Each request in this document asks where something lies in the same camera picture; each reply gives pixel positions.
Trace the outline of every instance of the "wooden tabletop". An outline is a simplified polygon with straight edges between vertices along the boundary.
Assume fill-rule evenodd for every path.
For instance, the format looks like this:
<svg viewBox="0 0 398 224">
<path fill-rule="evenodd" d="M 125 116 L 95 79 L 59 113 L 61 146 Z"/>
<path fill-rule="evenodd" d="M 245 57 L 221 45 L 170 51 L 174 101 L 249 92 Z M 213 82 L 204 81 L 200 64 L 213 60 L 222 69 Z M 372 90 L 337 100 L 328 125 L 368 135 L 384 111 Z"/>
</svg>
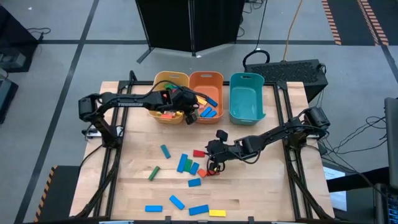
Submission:
<svg viewBox="0 0 398 224">
<path fill-rule="evenodd" d="M 103 82 L 101 93 L 116 93 L 118 82 Z M 146 93 L 150 86 L 133 86 L 132 92 Z M 308 107 L 303 83 L 288 83 L 293 115 Z M 283 93 L 280 91 L 284 120 L 287 120 Z M 290 197 L 288 176 L 285 166 L 282 142 L 268 145 L 256 164 L 249 165 L 238 160 L 227 161 L 221 175 L 205 177 L 202 185 L 188 187 L 188 180 L 200 178 L 184 172 L 177 172 L 181 153 L 206 169 L 207 158 L 193 157 L 194 149 L 205 151 L 208 141 L 216 139 L 216 130 L 226 131 L 228 144 L 233 140 L 253 134 L 262 134 L 279 125 L 272 87 L 264 86 L 263 106 L 266 117 L 254 126 L 237 126 L 229 121 L 229 87 L 223 87 L 224 116 L 218 124 L 177 125 L 160 124 L 144 108 L 129 110 L 126 133 L 122 148 L 118 181 L 114 197 L 112 219 L 164 220 L 227 220 L 247 221 L 253 216 L 256 221 L 293 221 L 294 213 Z M 111 122 L 112 110 L 105 114 Z M 122 113 L 119 112 L 119 123 Z M 101 144 L 101 139 L 89 140 L 85 156 Z M 171 154 L 166 159 L 160 146 L 165 144 Z M 314 140 L 308 144 L 315 146 Z M 105 149 L 93 154 L 80 172 L 70 215 L 76 215 L 89 201 L 98 188 Z M 334 217 L 330 194 L 323 173 L 318 151 L 312 148 L 302 150 L 302 160 L 309 191 L 327 214 Z M 148 177 L 155 166 L 160 167 L 153 181 Z M 175 195 L 184 204 L 179 210 L 169 201 Z M 302 194 L 297 188 L 301 216 L 305 217 Z M 103 195 L 101 213 L 104 214 L 108 192 Z M 226 210 L 226 217 L 209 217 L 208 213 L 190 216 L 188 208 L 208 204 L 210 209 Z M 146 205 L 163 205 L 161 213 L 147 213 Z"/>
</svg>

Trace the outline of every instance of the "teal bin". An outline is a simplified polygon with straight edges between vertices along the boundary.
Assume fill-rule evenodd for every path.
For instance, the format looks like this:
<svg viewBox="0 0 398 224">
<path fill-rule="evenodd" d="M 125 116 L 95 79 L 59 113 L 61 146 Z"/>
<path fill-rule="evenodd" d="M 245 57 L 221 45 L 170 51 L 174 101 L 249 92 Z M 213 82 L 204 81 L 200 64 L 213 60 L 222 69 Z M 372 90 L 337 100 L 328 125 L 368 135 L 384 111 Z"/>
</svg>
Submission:
<svg viewBox="0 0 398 224">
<path fill-rule="evenodd" d="M 264 78 L 254 73 L 235 73 L 229 83 L 229 119 L 234 124 L 255 125 L 262 112 Z"/>
</svg>

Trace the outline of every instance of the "yellow cable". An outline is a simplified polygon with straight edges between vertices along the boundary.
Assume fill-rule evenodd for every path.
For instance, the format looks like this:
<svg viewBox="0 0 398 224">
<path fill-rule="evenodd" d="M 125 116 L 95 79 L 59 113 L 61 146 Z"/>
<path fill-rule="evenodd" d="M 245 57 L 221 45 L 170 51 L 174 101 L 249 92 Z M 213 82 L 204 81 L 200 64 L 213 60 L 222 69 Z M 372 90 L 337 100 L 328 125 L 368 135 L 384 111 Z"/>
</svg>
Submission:
<svg viewBox="0 0 398 224">
<path fill-rule="evenodd" d="M 285 47 L 285 53 L 284 53 L 284 58 L 283 58 L 283 60 L 285 60 L 285 58 L 286 58 L 287 46 L 289 45 L 290 33 L 291 33 L 291 31 L 292 31 L 294 21 L 296 20 L 297 14 L 299 13 L 299 10 L 300 10 L 300 8 L 301 8 L 301 4 L 302 4 L 302 3 L 303 3 L 303 0 L 300 0 L 300 3 L 298 4 L 297 10 L 296 10 L 296 14 L 294 14 L 294 18 L 293 18 L 292 24 L 290 25 L 289 33 L 287 34 L 286 47 Z"/>
</svg>

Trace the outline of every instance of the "plastic bin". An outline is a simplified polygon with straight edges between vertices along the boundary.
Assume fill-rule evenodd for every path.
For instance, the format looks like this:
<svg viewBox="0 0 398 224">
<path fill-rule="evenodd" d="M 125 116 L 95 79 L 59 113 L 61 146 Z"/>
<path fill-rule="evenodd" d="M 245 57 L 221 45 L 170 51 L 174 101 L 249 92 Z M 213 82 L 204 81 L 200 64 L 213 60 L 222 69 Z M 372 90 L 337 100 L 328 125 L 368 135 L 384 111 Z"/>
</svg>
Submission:
<svg viewBox="0 0 398 224">
<path fill-rule="evenodd" d="M 159 72 L 154 80 L 154 85 L 162 80 L 168 80 L 171 81 L 173 83 L 175 83 L 176 85 L 179 86 L 186 86 L 188 87 L 189 85 L 189 77 L 187 74 L 182 73 L 182 72 L 167 72 L 167 71 L 163 71 L 163 72 Z M 157 85 L 155 87 L 154 90 L 164 90 L 164 85 L 169 84 L 167 82 L 163 82 L 160 83 L 159 85 Z M 164 124 L 178 124 L 180 123 L 183 119 L 184 119 L 184 115 L 175 115 L 174 118 L 161 118 L 159 115 L 156 114 L 156 111 L 150 111 L 149 114 L 154 117 L 158 122 L 160 123 L 164 123 Z"/>
<path fill-rule="evenodd" d="M 211 106 L 209 103 L 204 108 L 198 109 L 201 114 L 208 106 L 217 112 L 212 118 L 202 118 L 198 116 L 197 123 L 214 124 L 217 123 L 223 115 L 223 82 L 224 77 L 218 72 L 194 72 L 189 78 L 189 88 L 193 91 L 208 95 L 212 100 L 218 103 L 217 107 Z"/>
<path fill-rule="evenodd" d="M 229 83 L 229 119 L 234 124 L 254 125 L 262 112 L 264 78 L 254 73 L 235 73 Z"/>
</svg>

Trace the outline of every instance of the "yellow block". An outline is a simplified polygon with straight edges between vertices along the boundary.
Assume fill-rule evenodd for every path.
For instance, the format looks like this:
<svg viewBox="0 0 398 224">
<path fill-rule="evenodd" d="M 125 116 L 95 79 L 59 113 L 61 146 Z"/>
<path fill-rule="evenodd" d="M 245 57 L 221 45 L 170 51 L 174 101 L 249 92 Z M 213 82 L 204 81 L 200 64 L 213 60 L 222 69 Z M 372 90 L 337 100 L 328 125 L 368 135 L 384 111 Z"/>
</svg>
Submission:
<svg viewBox="0 0 398 224">
<path fill-rule="evenodd" d="M 198 102 L 199 102 L 201 105 L 206 105 L 206 104 L 207 104 L 207 101 L 206 101 L 205 99 L 203 99 L 202 97 L 197 96 L 197 99 L 198 99 Z"/>
<path fill-rule="evenodd" d="M 226 217 L 226 210 L 209 210 L 211 217 Z"/>
</svg>

